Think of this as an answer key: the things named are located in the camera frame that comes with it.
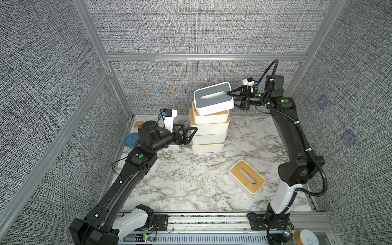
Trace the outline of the grey lid tissue box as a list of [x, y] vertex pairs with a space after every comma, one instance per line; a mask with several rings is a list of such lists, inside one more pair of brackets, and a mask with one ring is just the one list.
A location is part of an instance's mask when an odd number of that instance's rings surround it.
[[197, 89], [194, 92], [195, 109], [205, 116], [234, 108], [234, 98], [227, 93], [231, 91], [229, 82]]
[[169, 145], [166, 148], [167, 151], [179, 151], [181, 150], [181, 147], [179, 145]]

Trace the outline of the yellow lid tissue box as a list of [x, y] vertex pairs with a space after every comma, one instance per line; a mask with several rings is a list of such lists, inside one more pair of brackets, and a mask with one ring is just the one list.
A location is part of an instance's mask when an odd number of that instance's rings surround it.
[[196, 135], [192, 138], [193, 145], [222, 144], [226, 140], [227, 133]]

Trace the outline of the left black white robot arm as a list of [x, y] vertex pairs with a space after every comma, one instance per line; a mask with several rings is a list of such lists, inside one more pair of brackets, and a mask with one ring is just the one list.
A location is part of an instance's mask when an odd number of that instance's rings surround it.
[[138, 205], [124, 222], [117, 215], [137, 184], [157, 160], [157, 153], [170, 144], [188, 145], [197, 133], [197, 127], [174, 124], [169, 131], [149, 120], [138, 130], [139, 140], [125, 159], [122, 171], [99, 203], [83, 218], [76, 218], [69, 232], [76, 245], [116, 245], [125, 236], [139, 228], [150, 228], [154, 211]]

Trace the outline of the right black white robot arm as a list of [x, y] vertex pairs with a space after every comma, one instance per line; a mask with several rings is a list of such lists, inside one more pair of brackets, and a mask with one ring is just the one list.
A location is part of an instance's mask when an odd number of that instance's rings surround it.
[[289, 224], [290, 208], [297, 193], [320, 197], [328, 190], [327, 177], [322, 169], [325, 160], [308, 142], [294, 99], [284, 96], [283, 86], [283, 76], [268, 75], [264, 92], [252, 91], [250, 85], [227, 92], [234, 98], [235, 107], [241, 110], [264, 106], [270, 112], [288, 153], [289, 161], [278, 166], [281, 182], [264, 216], [266, 227], [272, 229]]

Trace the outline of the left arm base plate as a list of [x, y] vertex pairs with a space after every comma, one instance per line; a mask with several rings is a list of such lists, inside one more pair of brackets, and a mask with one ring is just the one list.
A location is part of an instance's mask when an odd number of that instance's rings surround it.
[[142, 230], [152, 233], [152, 231], [167, 231], [168, 227], [167, 214], [158, 214], [154, 216], [148, 216], [145, 226]]

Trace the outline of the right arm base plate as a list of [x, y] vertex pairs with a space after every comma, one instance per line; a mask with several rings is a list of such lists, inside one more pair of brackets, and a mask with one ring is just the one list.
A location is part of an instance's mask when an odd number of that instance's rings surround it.
[[278, 218], [273, 224], [271, 222], [277, 217], [277, 214], [273, 212], [267, 213], [255, 213], [249, 212], [247, 214], [247, 219], [250, 223], [252, 231], [266, 231], [270, 225], [271, 230], [283, 231], [288, 227], [292, 228], [294, 225], [290, 221], [290, 214], [285, 214]]

